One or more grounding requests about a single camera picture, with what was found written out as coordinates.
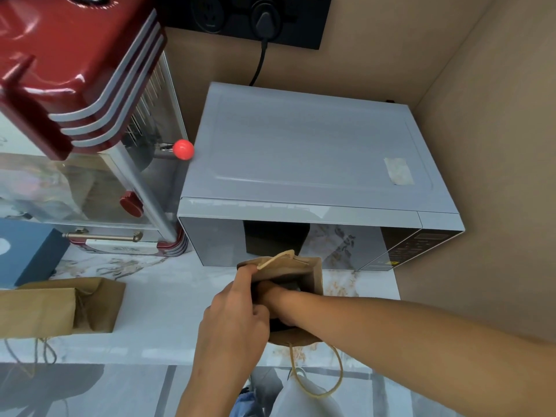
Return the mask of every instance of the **red popcorn machine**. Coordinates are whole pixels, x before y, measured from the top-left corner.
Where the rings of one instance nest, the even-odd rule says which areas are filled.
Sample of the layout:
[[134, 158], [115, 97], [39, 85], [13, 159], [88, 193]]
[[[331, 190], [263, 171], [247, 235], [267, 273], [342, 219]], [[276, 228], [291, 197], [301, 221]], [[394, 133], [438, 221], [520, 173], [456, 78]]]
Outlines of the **red popcorn machine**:
[[165, 44], [152, 0], [0, 0], [0, 217], [91, 252], [185, 251]]

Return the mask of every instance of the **brown paper bag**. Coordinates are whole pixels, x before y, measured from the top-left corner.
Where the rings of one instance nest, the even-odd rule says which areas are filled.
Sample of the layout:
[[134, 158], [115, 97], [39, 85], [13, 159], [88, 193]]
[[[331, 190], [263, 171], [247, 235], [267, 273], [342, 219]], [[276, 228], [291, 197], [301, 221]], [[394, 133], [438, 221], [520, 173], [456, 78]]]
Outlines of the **brown paper bag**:
[[[237, 267], [250, 264], [257, 265], [259, 269], [253, 275], [254, 283], [272, 280], [276, 284], [288, 284], [295, 281], [302, 291], [323, 295], [323, 265], [319, 257], [298, 257], [293, 250], [288, 250], [274, 257], [262, 256], [241, 262]], [[321, 342], [321, 339], [303, 329], [271, 320], [268, 342], [301, 347]]]
[[31, 282], [0, 291], [1, 338], [112, 332], [126, 284], [101, 277]]

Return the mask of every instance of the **person's right arm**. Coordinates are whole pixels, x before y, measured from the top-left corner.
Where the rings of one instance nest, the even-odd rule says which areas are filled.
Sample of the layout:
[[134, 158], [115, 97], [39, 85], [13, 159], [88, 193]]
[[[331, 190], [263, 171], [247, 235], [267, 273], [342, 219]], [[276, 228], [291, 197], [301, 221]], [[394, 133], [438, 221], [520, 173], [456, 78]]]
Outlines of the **person's right arm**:
[[555, 416], [556, 346], [406, 301], [326, 297], [265, 281], [271, 314], [467, 417]]

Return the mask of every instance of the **brown wall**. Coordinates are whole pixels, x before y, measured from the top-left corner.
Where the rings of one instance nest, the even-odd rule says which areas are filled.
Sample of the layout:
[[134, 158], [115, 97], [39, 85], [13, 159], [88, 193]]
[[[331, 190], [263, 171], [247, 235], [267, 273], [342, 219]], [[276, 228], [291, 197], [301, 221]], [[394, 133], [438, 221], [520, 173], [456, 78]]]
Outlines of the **brown wall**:
[[[318, 51], [270, 44], [258, 86], [414, 107], [491, 0], [332, 0]], [[248, 84], [260, 43], [167, 29], [190, 139], [211, 81]]]
[[496, 0], [415, 114], [467, 232], [402, 299], [556, 341], [556, 0]]

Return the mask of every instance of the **marble countertop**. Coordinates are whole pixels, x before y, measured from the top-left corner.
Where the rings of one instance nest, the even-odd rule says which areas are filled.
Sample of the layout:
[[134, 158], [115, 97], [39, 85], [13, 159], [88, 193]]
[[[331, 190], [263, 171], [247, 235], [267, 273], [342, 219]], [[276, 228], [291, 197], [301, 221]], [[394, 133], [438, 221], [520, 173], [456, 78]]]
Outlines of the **marble countertop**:
[[[55, 278], [103, 276], [127, 283], [111, 334], [53, 338], [59, 363], [175, 364], [193, 362], [198, 324], [212, 297], [235, 276], [235, 268], [202, 266], [194, 251], [176, 258], [95, 255], [71, 246]], [[393, 271], [323, 271], [326, 295], [399, 300]], [[10, 340], [24, 363], [34, 360], [33, 340]], [[295, 348], [300, 366], [338, 368], [325, 343]], [[344, 367], [365, 367], [341, 354]], [[0, 344], [0, 361], [14, 359]], [[259, 366], [288, 366], [289, 350], [267, 344]]]

